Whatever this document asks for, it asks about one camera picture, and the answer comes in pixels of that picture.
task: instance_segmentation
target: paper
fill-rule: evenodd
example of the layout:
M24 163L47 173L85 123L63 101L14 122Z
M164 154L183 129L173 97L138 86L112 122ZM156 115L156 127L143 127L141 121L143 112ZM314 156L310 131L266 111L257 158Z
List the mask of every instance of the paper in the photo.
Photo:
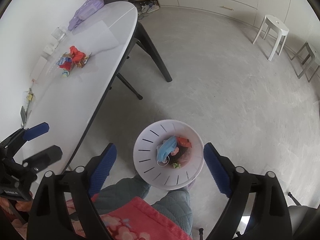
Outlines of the paper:
M83 32L77 33L75 38L74 46L86 54L92 53L92 56L119 45L119 41L104 21L99 21Z
M47 60L44 57L40 56L38 62L33 68L32 73L30 74L30 78L37 80L46 63Z

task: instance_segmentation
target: gray quilted pants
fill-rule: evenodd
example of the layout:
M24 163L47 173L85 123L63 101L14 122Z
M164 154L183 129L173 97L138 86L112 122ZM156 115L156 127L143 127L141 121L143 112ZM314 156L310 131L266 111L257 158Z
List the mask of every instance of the gray quilted pants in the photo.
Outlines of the gray quilted pants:
M139 175L134 178L121 179L114 185L102 189L94 203L99 215L114 211L134 197L144 199L148 194L150 185ZM189 192L184 188L172 190L152 207L180 226L191 236L192 210L190 208Z

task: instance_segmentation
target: sneaker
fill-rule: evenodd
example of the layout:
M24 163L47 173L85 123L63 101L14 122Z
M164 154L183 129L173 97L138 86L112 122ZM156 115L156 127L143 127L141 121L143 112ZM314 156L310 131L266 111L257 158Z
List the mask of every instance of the sneaker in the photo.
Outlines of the sneaker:
M159 7L158 5L153 5L153 6L147 11L147 13L154 12L154 11L159 10L159 9L160 9L160 7Z
M150 9L150 7L148 5L142 5L142 13L146 13L148 10Z

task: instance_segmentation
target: purple bag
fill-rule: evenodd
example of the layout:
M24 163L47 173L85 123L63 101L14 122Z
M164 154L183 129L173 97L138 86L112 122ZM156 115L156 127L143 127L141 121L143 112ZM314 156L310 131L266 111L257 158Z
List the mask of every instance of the purple bag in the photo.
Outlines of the purple bag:
M104 6L103 0L87 0L75 13L70 20L68 30L72 31L81 22L88 19L92 14Z

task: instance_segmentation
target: gray floor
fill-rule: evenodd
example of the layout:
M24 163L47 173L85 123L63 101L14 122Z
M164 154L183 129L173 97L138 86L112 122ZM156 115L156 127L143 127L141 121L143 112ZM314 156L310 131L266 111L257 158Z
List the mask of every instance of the gray floor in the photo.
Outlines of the gray floor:
M173 81L165 82L151 58L138 46L121 73L143 95L139 101L118 79L112 85L72 167L99 155L108 142L118 158L105 185L132 177L132 149L139 133L161 119L191 125L204 143L249 172L274 171L283 187L302 203L316 207L320 186L320 80L311 83L298 59L284 50L268 61L274 40L257 29L215 14L161 8L142 24ZM146 200L165 194L152 188ZM206 165L190 191L193 236L211 231L227 203ZM293 202L287 198L288 205Z

